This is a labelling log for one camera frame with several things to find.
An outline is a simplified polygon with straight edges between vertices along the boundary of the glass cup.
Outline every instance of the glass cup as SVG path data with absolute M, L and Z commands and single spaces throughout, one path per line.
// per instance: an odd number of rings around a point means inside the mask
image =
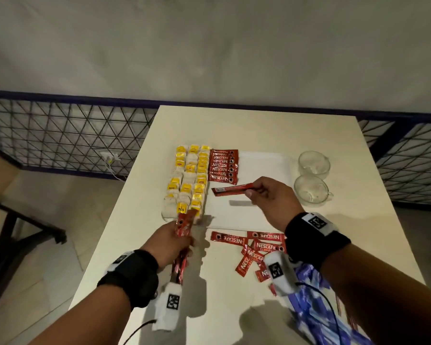
M 324 179 L 330 170 L 327 157 L 317 151 L 305 151 L 299 156 L 299 172 L 302 175 L 313 174 Z
M 295 180 L 294 189 L 297 196 L 308 203 L 323 203 L 334 196 L 322 179 L 310 174 L 299 176 Z

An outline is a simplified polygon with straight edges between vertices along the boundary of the person's left hand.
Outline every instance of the person's left hand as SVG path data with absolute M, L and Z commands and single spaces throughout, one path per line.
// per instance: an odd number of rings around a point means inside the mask
M 191 236 L 176 236 L 176 221 L 159 227 L 141 247 L 144 251 L 153 255 L 159 269 L 172 264 L 179 253 L 193 243 Z

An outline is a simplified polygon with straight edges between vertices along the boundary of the white table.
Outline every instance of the white table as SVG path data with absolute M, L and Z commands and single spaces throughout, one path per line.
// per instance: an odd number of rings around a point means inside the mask
M 354 117 L 161 106 L 71 306 L 95 288 L 112 261 L 139 248 L 164 223 L 161 202 L 175 148 L 191 143 L 277 152 L 295 160 L 305 150 L 322 152 L 331 162 L 325 181 L 334 198 L 308 210 L 326 215 L 354 244 L 424 283 Z M 287 327 L 288 310 L 267 282 L 255 279 L 257 268 L 251 266 L 245 278 L 236 274 L 239 247 L 210 242 L 210 232 L 206 240 L 198 238 L 201 244 L 184 275 L 181 312 L 188 317 L 171 335 L 146 326 L 129 344 L 167 343 L 170 337 L 170 344 L 302 343 Z M 160 278 L 164 282 L 167 276 Z M 120 343 L 153 312 L 153 305 L 136 308 Z

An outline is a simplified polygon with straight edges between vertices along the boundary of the hand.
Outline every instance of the hand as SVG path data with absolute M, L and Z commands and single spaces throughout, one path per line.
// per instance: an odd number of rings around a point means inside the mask
M 177 237 L 175 230 L 175 221 L 164 224 L 141 247 L 155 257 L 159 269 L 172 264 L 179 253 L 193 243 L 191 236 Z
M 299 213 L 304 212 L 293 189 L 277 180 L 260 177 L 253 183 L 255 190 L 246 190 L 253 205 L 262 209 L 268 222 L 284 232 L 287 224 Z

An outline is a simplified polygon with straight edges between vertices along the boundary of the white plastic tray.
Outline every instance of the white plastic tray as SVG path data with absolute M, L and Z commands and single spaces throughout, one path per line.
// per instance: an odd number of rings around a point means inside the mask
M 293 161 L 284 154 L 240 151 L 238 185 L 252 183 L 261 176 L 271 177 L 292 186 Z M 205 215 L 213 216 L 212 229 L 277 232 L 265 219 L 262 211 L 253 206 L 245 195 L 215 197 L 211 188 L 230 184 L 210 182 Z

